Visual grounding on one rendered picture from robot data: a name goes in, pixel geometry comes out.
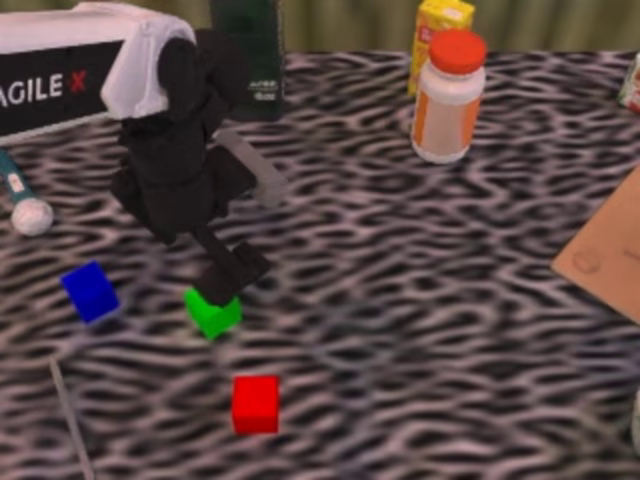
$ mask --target pill bottle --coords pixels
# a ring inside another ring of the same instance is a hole
[[[486,83],[487,45],[469,30],[436,32],[420,71],[411,140],[432,163],[455,162],[467,154]]]

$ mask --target teal handle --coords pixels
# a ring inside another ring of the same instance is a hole
[[[14,205],[27,198],[35,197],[18,166],[13,162],[6,150],[2,149],[0,149],[0,176],[4,178],[5,184],[9,189],[9,199]]]

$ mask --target red cube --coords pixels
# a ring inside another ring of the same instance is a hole
[[[278,377],[235,377],[231,416],[236,434],[278,433],[279,403]]]

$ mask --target white ball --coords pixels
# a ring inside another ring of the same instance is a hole
[[[42,235],[53,224],[53,209],[47,202],[26,198],[13,209],[11,223],[18,232],[28,237]]]

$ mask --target red bottle cap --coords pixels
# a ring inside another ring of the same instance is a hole
[[[442,30],[431,37],[429,58],[444,73],[467,75],[484,65],[487,44],[469,30]]]

